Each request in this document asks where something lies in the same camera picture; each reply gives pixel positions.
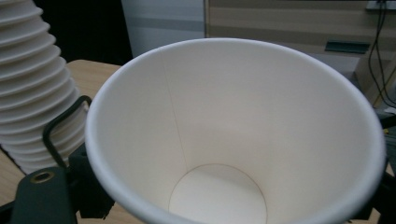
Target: dark background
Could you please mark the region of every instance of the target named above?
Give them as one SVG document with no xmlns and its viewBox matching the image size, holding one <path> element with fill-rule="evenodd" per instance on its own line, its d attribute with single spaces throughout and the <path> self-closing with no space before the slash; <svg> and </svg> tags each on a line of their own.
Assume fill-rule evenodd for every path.
<svg viewBox="0 0 396 224">
<path fill-rule="evenodd" d="M 123 65 L 132 50 L 120 0 L 34 0 L 68 62 Z"/>
</svg>

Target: white paper cup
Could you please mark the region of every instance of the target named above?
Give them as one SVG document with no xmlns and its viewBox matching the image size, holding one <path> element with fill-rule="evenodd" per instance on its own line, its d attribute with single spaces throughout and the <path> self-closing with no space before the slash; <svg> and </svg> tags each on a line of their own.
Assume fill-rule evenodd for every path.
<svg viewBox="0 0 396 224">
<path fill-rule="evenodd" d="M 41 114 L 30 117 L 29 119 L 18 120 L 11 123 L 2 123 L 0 125 L 0 135 L 27 133 L 37 129 L 38 127 L 44 127 L 50 121 L 63 113 L 77 100 L 79 96 L 79 90 L 74 87 L 71 91 L 71 94 L 68 95 L 63 101 L 61 101 L 60 104 L 48 109 Z"/>
<path fill-rule="evenodd" d="M 75 134 L 75 132 L 79 132 L 79 130 L 85 127 L 86 115 L 87 111 L 81 107 L 78 111 L 76 111 L 76 113 L 65 119 L 54 128 L 50 135 L 51 140 L 56 143 L 58 141 L 68 141 Z M 26 145 L 29 145 L 30 143 L 37 141 L 42 142 L 42 134 L 46 125 L 47 124 L 43 124 L 42 126 L 39 126 L 29 132 L 0 134 L 0 142 L 6 145 L 19 146 L 19 148 L 24 150 L 28 148 Z"/>
<path fill-rule="evenodd" d="M 66 144 L 59 145 L 55 143 L 60 154 L 70 154 L 76 148 L 84 143 L 84 132 L 78 131 L 73 138 L 68 139 Z M 41 161 L 52 158 L 48 150 L 43 146 L 39 148 L 10 148 L 4 145 L 4 149 L 8 151 L 9 155 L 20 161 Z"/>
<path fill-rule="evenodd" d="M 339 73 L 227 38 L 125 64 L 93 100 L 86 144 L 107 192 L 147 223 L 343 223 L 385 158 L 373 109 Z"/>
</svg>

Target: wooden table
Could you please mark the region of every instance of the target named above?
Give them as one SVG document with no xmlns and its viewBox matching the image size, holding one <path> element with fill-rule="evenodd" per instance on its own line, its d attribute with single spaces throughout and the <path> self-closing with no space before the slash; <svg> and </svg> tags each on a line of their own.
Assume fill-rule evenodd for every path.
<svg viewBox="0 0 396 224">
<path fill-rule="evenodd" d="M 81 95 L 88 95 L 91 98 L 95 96 L 97 91 L 102 87 L 105 81 L 120 67 L 113 64 L 95 63 L 89 61 L 73 61 L 67 65 L 72 72 L 72 77 L 76 81 Z M 15 192 L 20 180 L 24 177 L 23 173 L 0 152 L 0 205 L 9 203 L 14 200 Z M 378 219 L 378 213 L 373 212 L 372 217 L 368 221 L 354 220 L 355 224 L 375 224 Z M 123 224 L 142 223 L 135 217 L 127 213 L 118 204 L 111 209 L 106 220 L 102 219 L 82 219 L 78 215 L 78 223 L 109 223 Z"/>
</svg>

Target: paper cup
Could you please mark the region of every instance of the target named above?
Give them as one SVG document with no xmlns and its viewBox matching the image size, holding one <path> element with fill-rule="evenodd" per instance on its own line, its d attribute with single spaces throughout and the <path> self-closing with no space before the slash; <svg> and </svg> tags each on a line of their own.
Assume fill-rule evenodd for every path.
<svg viewBox="0 0 396 224">
<path fill-rule="evenodd" d="M 32 0 L 0 3 L 0 144 L 26 174 L 56 164 L 44 127 L 79 97 L 42 12 Z M 72 117 L 50 134 L 64 160 L 84 141 L 86 111 Z"/>
<path fill-rule="evenodd" d="M 147 223 L 343 223 L 384 167 L 377 117 L 301 52 L 191 40 L 143 54 L 97 93 L 90 163 Z"/>
</svg>

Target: cup bottom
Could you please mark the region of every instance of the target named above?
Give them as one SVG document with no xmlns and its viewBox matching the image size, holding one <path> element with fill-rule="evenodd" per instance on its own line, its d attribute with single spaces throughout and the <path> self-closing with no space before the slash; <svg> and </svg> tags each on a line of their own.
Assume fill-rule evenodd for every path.
<svg viewBox="0 0 396 224">
<path fill-rule="evenodd" d="M 266 223 L 262 192 L 231 166 L 199 166 L 177 183 L 169 211 L 202 223 Z"/>
</svg>

